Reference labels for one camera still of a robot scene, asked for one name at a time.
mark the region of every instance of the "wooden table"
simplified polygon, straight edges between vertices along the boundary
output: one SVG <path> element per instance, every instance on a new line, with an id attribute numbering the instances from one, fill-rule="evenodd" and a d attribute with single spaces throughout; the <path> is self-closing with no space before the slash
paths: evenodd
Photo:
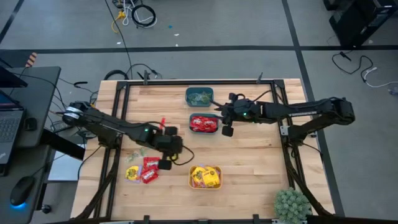
<path id="1" fill-rule="evenodd" d="M 289 103 L 305 101 L 299 79 L 286 79 L 285 88 Z M 96 107 L 111 114 L 116 81 L 101 83 Z M 118 179 L 114 195 L 113 220 L 192 219 L 250 219 L 275 218 L 274 197 L 280 189 L 289 188 L 277 124 L 252 124 L 235 122 L 234 136 L 229 138 L 219 130 L 214 135 L 192 133 L 188 118 L 192 113 L 214 113 L 209 108 L 191 108 L 185 102 L 185 90 L 192 85 L 132 86 L 129 94 L 126 120 L 129 122 L 160 121 L 166 117 L 166 125 L 178 127 L 178 135 L 184 145 L 195 152 L 195 158 L 184 166 L 173 165 L 172 170 L 161 170 L 160 177 L 150 184 L 133 184 L 124 180 L 128 167 L 142 164 L 142 159 L 126 162 L 134 149 L 141 147 L 123 138 Z M 228 94 L 244 93 L 255 99 L 267 90 L 265 85 L 207 85 L 214 90 L 215 101 L 229 101 Z M 118 117 L 121 114 L 123 96 L 119 99 Z M 272 101 L 271 94 L 261 101 Z M 302 124 L 309 117 L 294 118 L 294 124 Z M 314 138 L 305 143 L 317 147 Z M 98 147 L 97 140 L 88 142 L 85 157 Z M 148 156 L 161 156 L 155 150 L 147 150 Z M 303 170 L 308 188 L 318 201 L 334 213 L 330 191 L 326 182 L 319 153 L 307 146 L 300 147 Z M 81 168 L 71 217 L 78 215 L 97 191 L 103 163 L 104 149 L 100 149 Z M 180 162 L 191 154 L 183 150 Z M 188 170 L 197 164 L 218 165 L 223 170 L 223 186 L 220 190 L 194 190 L 188 186 Z M 107 192 L 104 195 L 101 214 L 104 214 Z"/>

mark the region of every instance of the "black metal frame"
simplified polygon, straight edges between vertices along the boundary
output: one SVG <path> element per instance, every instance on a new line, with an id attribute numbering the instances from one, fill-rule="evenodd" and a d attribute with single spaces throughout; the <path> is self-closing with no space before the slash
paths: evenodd
<path id="1" fill-rule="evenodd" d="M 278 102 L 278 97 L 277 97 L 277 90 L 281 92 L 281 97 L 283 100 L 283 103 L 288 103 L 287 100 L 287 94 L 285 90 L 285 85 L 283 80 L 258 80 L 255 79 L 250 79 L 250 80 L 148 80 L 147 82 L 148 85 L 269 85 L 271 88 L 272 92 L 272 99 L 275 102 Z M 112 109 L 112 116 L 116 116 L 116 113 L 118 111 L 118 103 L 120 99 L 120 94 L 121 90 L 125 89 L 124 92 L 124 100 L 123 100 L 123 107 L 122 107 L 122 113 L 121 113 L 121 119 L 126 119 L 126 113 L 127 113 L 127 104 L 129 101 L 129 94 L 130 94 L 130 88 L 132 86 L 142 86 L 144 85 L 143 82 L 141 81 L 118 81 L 116 85 L 116 92 L 114 96 L 114 103 L 113 103 L 113 109 Z M 293 124 L 293 121 L 291 118 L 287 119 L 287 124 L 291 125 Z M 283 126 L 283 122 L 279 121 L 278 126 L 281 127 Z M 285 165 L 287 166 L 287 161 L 290 161 L 290 154 L 289 154 L 289 149 L 287 147 L 284 141 L 285 136 L 282 136 L 280 134 L 280 139 L 282 143 L 282 150 L 283 150 L 283 155 L 284 155 L 284 161 Z M 115 149 L 115 155 L 114 155 L 114 163 L 116 163 L 116 167 L 118 168 L 119 165 L 119 159 L 120 159 L 120 150 L 121 146 Z M 295 153 L 295 163 L 296 163 L 296 169 L 297 169 L 297 174 L 300 177 L 300 180 L 305 184 L 305 177 L 304 177 L 304 172 L 303 172 L 303 166 L 302 162 L 300 159 L 300 153 L 298 150 L 298 147 L 296 145 L 293 146 L 292 150 Z M 106 173 L 108 170 L 108 165 L 109 165 L 109 155 L 110 155 L 111 149 L 107 148 L 105 150 L 105 155 L 104 155 L 104 160 L 103 160 L 103 166 L 101 169 L 101 175 L 100 175 L 100 180 L 99 180 L 99 187 L 103 184 Z M 287 178 L 289 181 L 289 187 L 292 187 L 295 189 L 295 182 L 293 177 L 287 172 Z M 113 202 L 114 202 L 114 192 L 116 189 L 116 177 L 112 180 L 109 186 L 109 195 L 108 195 L 108 202 L 107 202 L 107 207 L 106 207 L 106 214 L 104 217 L 100 217 L 100 211 L 101 211 L 101 204 L 102 204 L 102 198 L 99 201 L 99 203 L 96 205 L 95 210 L 94 210 L 94 216 L 93 218 L 105 218 L 110 220 L 111 215 L 112 215 L 112 209 L 113 209 Z M 209 220 L 154 220 L 150 221 L 151 223 L 208 223 Z M 149 222 L 149 216 L 145 216 L 142 221 L 137 221 L 135 220 L 134 223 L 148 223 Z M 250 220 L 211 220 L 211 223 L 272 223 L 272 219 L 259 219 L 258 215 L 254 214 L 253 219 Z"/>

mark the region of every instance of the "gray floor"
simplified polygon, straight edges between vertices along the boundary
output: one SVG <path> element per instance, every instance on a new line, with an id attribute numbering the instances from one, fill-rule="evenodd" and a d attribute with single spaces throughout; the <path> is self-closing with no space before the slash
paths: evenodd
<path id="1" fill-rule="evenodd" d="M 321 0 L 287 1 L 300 45 L 338 45 L 328 24 L 331 12 L 325 10 Z M 158 24 L 151 29 L 136 29 L 132 24 L 121 26 L 128 47 L 293 44 L 280 0 L 144 2 L 156 11 Z M 0 28 L 15 5 L 11 0 L 0 2 Z M 387 21 L 367 45 L 397 45 L 397 20 L 394 16 Z M 121 38 L 110 25 L 103 1 L 25 0 L 0 49 L 123 47 L 117 44 Z M 398 184 L 398 140 L 394 136 L 398 98 L 388 94 L 387 87 L 368 87 L 358 73 L 349 76 L 339 71 L 331 62 L 335 53 L 308 51 L 303 52 L 303 57 L 316 99 L 345 96 L 354 105 L 356 121 L 352 125 L 325 130 L 345 215 L 398 220 L 398 193 L 394 188 Z M 398 81 L 398 50 L 353 52 L 349 55 L 352 63 L 336 60 L 347 70 L 353 70 L 362 54 L 378 67 L 369 75 L 370 82 Z M 294 51 L 146 52 L 130 56 L 133 63 L 146 63 L 164 78 L 257 78 L 261 72 L 263 78 L 302 77 Z M 38 55 L 35 66 L 52 65 L 62 68 L 62 78 L 70 82 L 88 81 L 87 87 L 96 90 L 108 71 L 127 70 L 128 61 L 124 53 Z M 63 82 L 58 87 L 66 103 L 90 96 Z M 65 220 L 75 188 L 74 183 L 49 185 L 45 202 L 57 209 L 49 215 L 36 213 L 32 222 Z"/>

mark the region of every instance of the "laptop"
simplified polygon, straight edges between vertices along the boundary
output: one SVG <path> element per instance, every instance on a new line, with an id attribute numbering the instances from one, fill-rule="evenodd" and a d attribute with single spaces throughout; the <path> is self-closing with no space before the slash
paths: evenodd
<path id="1" fill-rule="evenodd" d="M 0 90 L 0 176 L 6 175 L 6 167 L 24 115 L 25 109 Z"/>

